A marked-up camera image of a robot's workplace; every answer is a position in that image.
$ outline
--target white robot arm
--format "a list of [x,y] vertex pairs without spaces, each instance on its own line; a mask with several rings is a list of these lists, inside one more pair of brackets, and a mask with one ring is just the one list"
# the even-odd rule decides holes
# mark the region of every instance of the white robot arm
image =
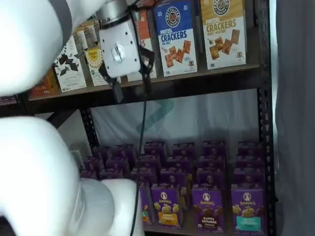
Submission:
[[[75,28],[114,1],[0,0],[0,96],[38,83]],[[130,235],[134,182],[80,181],[59,133],[43,120],[4,118],[0,130],[0,215],[17,236]],[[143,236],[137,204],[133,235]]]

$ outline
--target annie's logo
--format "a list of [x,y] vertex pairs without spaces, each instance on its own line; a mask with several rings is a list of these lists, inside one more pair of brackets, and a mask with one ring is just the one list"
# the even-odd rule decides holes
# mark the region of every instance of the annie's logo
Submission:
[[243,194],[244,202],[240,202],[240,205],[256,205],[255,201],[252,201],[252,196],[250,193]]
[[223,16],[230,8],[230,0],[213,0],[213,10],[218,16]]
[[171,6],[166,11],[165,19],[167,24],[173,28],[176,27],[181,21],[181,14],[179,13],[179,10],[176,7]]
[[160,197],[162,198],[162,200],[159,200],[160,203],[172,203],[167,199],[167,194],[165,192],[161,192]]

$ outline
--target snack box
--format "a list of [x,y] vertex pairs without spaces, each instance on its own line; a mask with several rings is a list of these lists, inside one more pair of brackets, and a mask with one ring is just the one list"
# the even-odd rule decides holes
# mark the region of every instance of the snack box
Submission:
[[180,190],[180,201],[183,210],[189,210],[191,187],[190,182],[187,180],[187,173],[183,169],[162,168],[160,172],[160,181],[177,184]]
[[148,155],[159,155],[161,163],[166,163],[166,144],[165,142],[146,142],[144,145],[144,153]]
[[154,9],[165,77],[197,71],[193,6],[190,0],[174,0]]
[[123,178],[124,173],[123,170],[118,168],[118,169],[112,169],[112,168],[107,168],[105,170],[102,170],[99,173],[99,179],[113,179],[113,178]]
[[67,41],[53,63],[62,92],[82,89],[87,86],[89,71],[85,62],[82,43],[77,34]]
[[208,70],[246,64],[243,0],[201,0]]
[[[137,180],[137,168],[133,168],[131,172],[131,179],[136,181]],[[158,182],[158,177],[155,168],[140,168],[140,177],[141,182],[148,182],[150,186],[153,183]]]
[[197,228],[223,233],[225,222],[222,193],[210,184],[194,184],[191,195]]
[[151,189],[148,183],[140,182],[139,191],[142,203],[142,222],[147,225],[152,225],[155,222],[156,214],[153,207]]
[[265,235],[264,190],[234,186],[231,196],[234,232],[241,235]]
[[196,182],[208,183],[217,189],[225,189],[225,172],[219,168],[198,168]]
[[196,156],[195,143],[173,144],[173,156],[189,156],[194,160]]
[[158,224],[164,227],[181,228],[183,211],[178,185],[169,183],[153,184],[151,192]]

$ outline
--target blue cracker box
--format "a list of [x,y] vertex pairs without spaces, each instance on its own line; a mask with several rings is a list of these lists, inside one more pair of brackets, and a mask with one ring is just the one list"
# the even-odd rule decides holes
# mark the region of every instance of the blue cracker box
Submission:
[[193,7],[190,0],[173,0],[154,9],[165,77],[197,71]]

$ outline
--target cracker box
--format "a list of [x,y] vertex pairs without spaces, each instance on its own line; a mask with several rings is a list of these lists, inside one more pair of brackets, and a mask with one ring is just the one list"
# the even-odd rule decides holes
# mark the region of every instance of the cracker box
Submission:
[[139,191],[142,203],[142,222],[147,225],[152,225],[155,222],[156,214],[149,184],[144,182],[139,183]]
[[[140,19],[136,21],[137,29],[139,32],[139,40],[141,43],[141,46],[150,50],[154,51],[153,44],[151,41],[151,34],[149,30],[149,23],[148,23],[148,17],[147,17],[147,11],[140,11]],[[150,73],[151,78],[157,77],[157,69],[156,69],[156,61],[153,65],[152,71]],[[128,81],[137,81],[142,80],[142,75],[139,72],[132,73],[127,75]]]
[[126,157],[108,158],[106,161],[106,167],[113,168],[113,169],[122,168],[125,176],[128,177],[130,175],[129,162]]
[[195,143],[180,143],[173,145],[173,156],[189,156],[195,159]]
[[222,156],[200,156],[197,160],[197,167],[211,167],[215,169],[225,170],[225,157]]
[[159,155],[161,163],[166,163],[166,144],[165,142],[146,142],[144,153],[148,155]]
[[217,189],[225,189],[225,172],[215,168],[198,168],[196,182],[208,183]]
[[78,35],[70,37],[60,55],[53,63],[62,92],[82,89],[87,86],[88,68]]
[[184,210],[190,207],[190,182],[187,180],[187,173],[183,169],[162,168],[160,181],[165,183],[177,184],[180,190],[180,201]]
[[[137,180],[137,168],[133,168],[131,172],[131,179],[136,181]],[[157,183],[158,177],[155,168],[140,168],[140,177],[141,182],[148,182],[150,186],[153,183]]]
[[243,0],[201,0],[208,69],[246,64]]
[[210,155],[226,156],[225,141],[204,141],[202,143],[202,153],[205,156]]
[[99,179],[113,179],[113,178],[123,178],[124,173],[123,170],[120,168],[117,169],[112,169],[112,168],[107,168],[105,170],[102,170],[99,173]]
[[151,192],[158,224],[165,227],[181,228],[183,212],[178,186],[168,183],[153,184]]
[[209,184],[194,184],[191,195],[197,228],[223,233],[225,222],[222,193]]
[[264,235],[266,229],[263,189],[231,190],[235,233]]
[[197,71],[193,4],[164,1],[154,9],[164,76]]

